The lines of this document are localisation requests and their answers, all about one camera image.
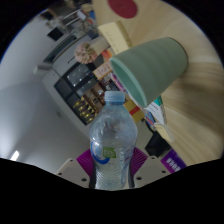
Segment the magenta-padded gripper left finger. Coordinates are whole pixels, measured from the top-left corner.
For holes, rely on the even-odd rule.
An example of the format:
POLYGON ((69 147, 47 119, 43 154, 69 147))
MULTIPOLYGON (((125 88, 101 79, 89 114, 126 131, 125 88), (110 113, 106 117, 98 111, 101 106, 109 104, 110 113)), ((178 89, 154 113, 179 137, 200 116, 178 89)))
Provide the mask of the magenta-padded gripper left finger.
POLYGON ((69 158, 56 175, 83 188, 95 188, 95 168, 90 150, 76 159, 69 158))

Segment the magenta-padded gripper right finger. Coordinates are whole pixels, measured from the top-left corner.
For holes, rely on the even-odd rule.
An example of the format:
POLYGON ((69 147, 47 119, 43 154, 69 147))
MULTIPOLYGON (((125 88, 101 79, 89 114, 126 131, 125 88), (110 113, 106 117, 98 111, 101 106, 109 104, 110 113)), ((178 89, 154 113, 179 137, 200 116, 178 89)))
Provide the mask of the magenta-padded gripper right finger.
POLYGON ((147 156, 138 148, 134 149, 128 173, 130 188, 140 188, 157 181, 170 172, 155 156, 147 156))

